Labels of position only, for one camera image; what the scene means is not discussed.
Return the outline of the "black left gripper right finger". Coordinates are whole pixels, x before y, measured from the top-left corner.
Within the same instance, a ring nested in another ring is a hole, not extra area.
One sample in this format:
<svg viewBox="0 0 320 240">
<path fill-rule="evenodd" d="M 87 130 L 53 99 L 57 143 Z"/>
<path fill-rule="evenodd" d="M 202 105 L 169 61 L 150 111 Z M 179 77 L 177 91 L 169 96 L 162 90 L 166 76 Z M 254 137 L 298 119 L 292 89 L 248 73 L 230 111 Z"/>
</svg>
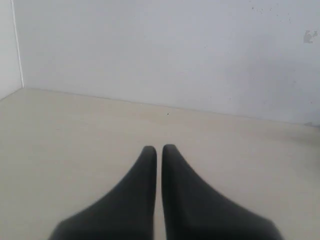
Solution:
<svg viewBox="0 0 320 240">
<path fill-rule="evenodd" d="M 161 193 L 168 240 L 281 240 L 275 224 L 206 183 L 174 144 L 162 149 Z"/>
</svg>

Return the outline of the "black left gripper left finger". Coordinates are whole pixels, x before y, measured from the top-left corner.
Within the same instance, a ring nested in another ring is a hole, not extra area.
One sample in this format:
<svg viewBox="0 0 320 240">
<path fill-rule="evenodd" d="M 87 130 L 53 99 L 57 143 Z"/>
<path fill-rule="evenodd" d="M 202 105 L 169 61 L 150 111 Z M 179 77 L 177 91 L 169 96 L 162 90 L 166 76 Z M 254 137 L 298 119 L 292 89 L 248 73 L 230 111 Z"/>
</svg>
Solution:
<svg viewBox="0 0 320 240">
<path fill-rule="evenodd" d="M 145 146 L 123 179 L 105 196 L 61 221 L 51 240 L 152 240 L 157 152 Z"/>
</svg>

